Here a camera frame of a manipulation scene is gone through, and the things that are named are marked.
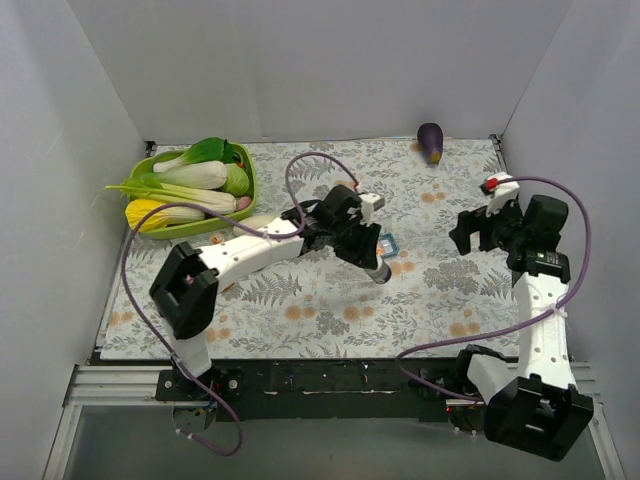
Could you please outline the blue rectangular pill box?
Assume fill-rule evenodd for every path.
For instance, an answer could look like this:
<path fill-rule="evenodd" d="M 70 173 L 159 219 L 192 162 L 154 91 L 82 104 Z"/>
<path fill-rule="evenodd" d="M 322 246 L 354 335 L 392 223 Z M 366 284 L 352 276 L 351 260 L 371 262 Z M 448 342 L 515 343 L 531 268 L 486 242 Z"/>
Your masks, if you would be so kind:
<path fill-rule="evenodd" d="M 381 225 L 380 234 L 377 241 L 378 254 L 383 259 L 390 259 L 396 257 L 400 248 L 393 235 L 393 218 L 391 216 L 384 217 L 379 220 Z"/>

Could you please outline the white cap pill bottle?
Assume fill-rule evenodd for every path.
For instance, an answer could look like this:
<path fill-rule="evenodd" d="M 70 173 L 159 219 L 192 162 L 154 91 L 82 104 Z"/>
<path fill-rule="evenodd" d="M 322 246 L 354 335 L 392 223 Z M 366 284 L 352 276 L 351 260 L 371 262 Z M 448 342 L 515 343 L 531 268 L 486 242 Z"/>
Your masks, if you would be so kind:
<path fill-rule="evenodd" d="M 377 284 L 384 285 L 392 277 L 392 271 L 384 259 L 377 259 L 377 266 L 367 271 L 368 276 Z"/>

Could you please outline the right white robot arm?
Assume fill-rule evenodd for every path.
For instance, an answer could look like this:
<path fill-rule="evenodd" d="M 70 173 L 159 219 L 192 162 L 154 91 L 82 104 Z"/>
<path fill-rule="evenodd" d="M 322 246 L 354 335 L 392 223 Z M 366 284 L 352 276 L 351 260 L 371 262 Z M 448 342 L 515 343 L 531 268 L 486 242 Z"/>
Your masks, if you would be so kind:
<path fill-rule="evenodd" d="M 489 348 L 469 344 L 456 358 L 454 389 L 485 404 L 488 440 L 552 461 L 562 460 L 593 416 L 593 401 L 579 392 L 566 342 L 566 312 L 558 302 L 568 293 L 570 265 L 557 252 L 568 217 L 565 202 L 532 196 L 526 209 L 516 199 L 497 211 L 486 207 L 459 214 L 450 232 L 461 254 L 480 248 L 507 254 L 518 318 L 546 317 L 519 332 L 516 370 Z"/>

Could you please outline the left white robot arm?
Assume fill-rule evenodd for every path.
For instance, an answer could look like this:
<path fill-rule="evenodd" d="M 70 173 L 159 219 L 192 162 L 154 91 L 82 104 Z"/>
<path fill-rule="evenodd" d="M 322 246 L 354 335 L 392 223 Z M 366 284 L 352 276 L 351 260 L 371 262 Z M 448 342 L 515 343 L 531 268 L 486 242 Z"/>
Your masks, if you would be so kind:
<path fill-rule="evenodd" d="M 218 294 L 236 280 L 330 247 L 337 258 L 363 269 L 374 282 L 388 282 L 391 269 L 377 252 L 381 226 L 373 221 L 384 204 L 378 194 L 339 185 L 324 199 L 306 201 L 243 236 L 200 249 L 186 242 L 174 247 L 150 296 L 168 329 L 171 357 L 181 371 L 180 390 L 193 400 L 211 392 L 205 330 Z"/>

